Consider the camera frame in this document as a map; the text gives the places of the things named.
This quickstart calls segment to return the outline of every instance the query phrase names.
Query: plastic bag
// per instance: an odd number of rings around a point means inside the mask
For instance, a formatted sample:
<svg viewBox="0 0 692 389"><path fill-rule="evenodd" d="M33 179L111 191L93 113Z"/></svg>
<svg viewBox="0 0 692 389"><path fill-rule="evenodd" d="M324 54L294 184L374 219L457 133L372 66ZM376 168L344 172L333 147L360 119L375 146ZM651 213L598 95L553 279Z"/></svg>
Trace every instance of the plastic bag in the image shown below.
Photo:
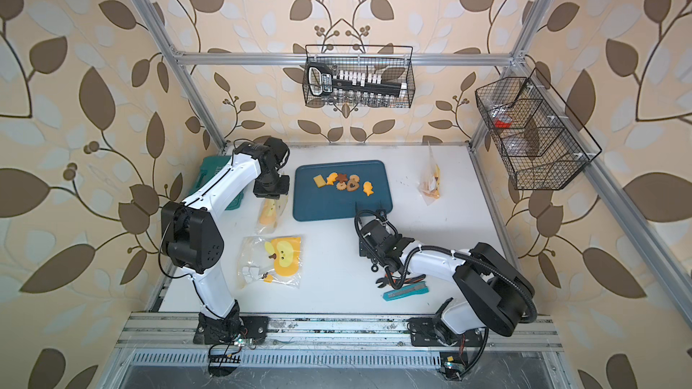
<svg viewBox="0 0 692 389"><path fill-rule="evenodd" d="M300 237L243 238L238 256L238 287L256 281L296 287L302 273Z"/></svg>
<svg viewBox="0 0 692 389"><path fill-rule="evenodd" d="M256 234L272 234L279 225L279 217L286 208L286 203L289 201L288 195L281 195L277 200L265 198L262 207L259 208L259 216L255 224Z"/></svg>
<svg viewBox="0 0 692 389"><path fill-rule="evenodd" d="M421 184L418 186L418 190L423 196L426 204L430 205L439 198L439 167L437 166L437 161L433 157L433 148L430 147L428 143L428 151L430 156L428 157L428 165L423 169L423 175L421 176Z"/></svg>

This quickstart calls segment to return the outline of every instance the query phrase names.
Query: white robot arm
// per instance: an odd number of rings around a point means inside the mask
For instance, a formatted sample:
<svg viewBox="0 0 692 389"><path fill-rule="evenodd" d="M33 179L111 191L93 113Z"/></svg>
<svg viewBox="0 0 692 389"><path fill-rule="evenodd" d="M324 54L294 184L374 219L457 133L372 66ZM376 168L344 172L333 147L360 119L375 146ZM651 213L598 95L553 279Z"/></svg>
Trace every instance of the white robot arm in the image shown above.
<svg viewBox="0 0 692 389"><path fill-rule="evenodd" d="M243 142L231 160L197 192L161 210L164 227L161 252L189 276L202 301L199 316L205 340L231 342L240 331L239 307L217 264L223 238L217 225L221 214L250 182L258 197L279 198L289 192L289 177L279 176L290 155L288 146L274 137L264 144Z"/></svg>
<svg viewBox="0 0 692 389"><path fill-rule="evenodd" d="M361 226L364 215L376 219ZM455 251L425 245L402 237L384 213L361 211L354 223L361 255L371 259L373 270L378 265L385 268L395 290L402 288L409 273L425 273L459 287L463 298L445 302L433 319L434 336L441 343L452 345L462 333L479 327L510 336L517 323L536 319L533 286L492 246L479 242L472 249ZM393 272L399 273L398 279Z"/></svg>

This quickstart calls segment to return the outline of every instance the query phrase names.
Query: yellow cookie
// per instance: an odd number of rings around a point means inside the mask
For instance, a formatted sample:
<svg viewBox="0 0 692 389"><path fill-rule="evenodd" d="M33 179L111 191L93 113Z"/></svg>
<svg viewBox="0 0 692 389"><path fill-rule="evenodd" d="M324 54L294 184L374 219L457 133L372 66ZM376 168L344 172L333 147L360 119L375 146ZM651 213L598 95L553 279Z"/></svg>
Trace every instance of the yellow cookie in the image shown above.
<svg viewBox="0 0 692 389"><path fill-rule="evenodd" d="M374 194L374 191L372 190L372 184L370 182L366 182L365 184L363 184L363 192L368 194L368 197Z"/></svg>
<svg viewBox="0 0 692 389"><path fill-rule="evenodd" d="M322 188L324 185L327 183L324 181L324 177L322 175L315 176L312 178L315 181L315 184L317 185L318 188Z"/></svg>
<svg viewBox="0 0 692 389"><path fill-rule="evenodd" d="M327 185L334 185L334 181L336 180L336 176L338 176L336 173L332 173L327 177Z"/></svg>

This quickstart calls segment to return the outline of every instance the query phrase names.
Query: metal base plate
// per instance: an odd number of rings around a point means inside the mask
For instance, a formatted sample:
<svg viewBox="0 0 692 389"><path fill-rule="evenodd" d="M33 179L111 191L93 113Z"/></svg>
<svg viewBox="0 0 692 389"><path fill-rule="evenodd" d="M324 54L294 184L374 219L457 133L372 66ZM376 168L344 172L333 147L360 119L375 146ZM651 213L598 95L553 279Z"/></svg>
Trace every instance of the metal base plate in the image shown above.
<svg viewBox="0 0 692 389"><path fill-rule="evenodd" d="M262 344L266 338L267 326L269 325L269 317L265 316L245 316L241 317L243 326L241 327L242 338L252 339L255 344ZM193 344L212 345L219 343L218 340L205 338L204 330L200 324L197 324L195 336L192 338Z"/></svg>
<svg viewBox="0 0 692 389"><path fill-rule="evenodd" d="M437 341L433 331L433 321L430 317L411 317L408 319L408 329L411 332L411 345L414 347L446 347L445 344ZM466 347L480 347L482 335L475 330L467 330L464 333Z"/></svg>

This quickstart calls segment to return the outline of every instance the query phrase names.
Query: wire basket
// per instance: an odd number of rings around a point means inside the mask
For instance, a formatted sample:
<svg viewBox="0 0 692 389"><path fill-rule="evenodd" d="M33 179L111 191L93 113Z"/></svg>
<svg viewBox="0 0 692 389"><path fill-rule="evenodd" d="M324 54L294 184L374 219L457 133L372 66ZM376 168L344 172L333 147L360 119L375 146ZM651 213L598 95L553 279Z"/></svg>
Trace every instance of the wire basket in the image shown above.
<svg viewBox="0 0 692 389"><path fill-rule="evenodd" d="M305 105L411 108L412 54L403 45L306 45Z"/></svg>
<svg viewBox="0 0 692 389"><path fill-rule="evenodd" d="M601 146L566 103L567 114L555 112L543 97L539 89L543 86L537 83L542 79L535 79L535 73L478 88L476 104L515 189L557 191L601 153ZM572 135L565 122L570 120L576 121L576 130L585 131L597 150L586 149Z"/></svg>

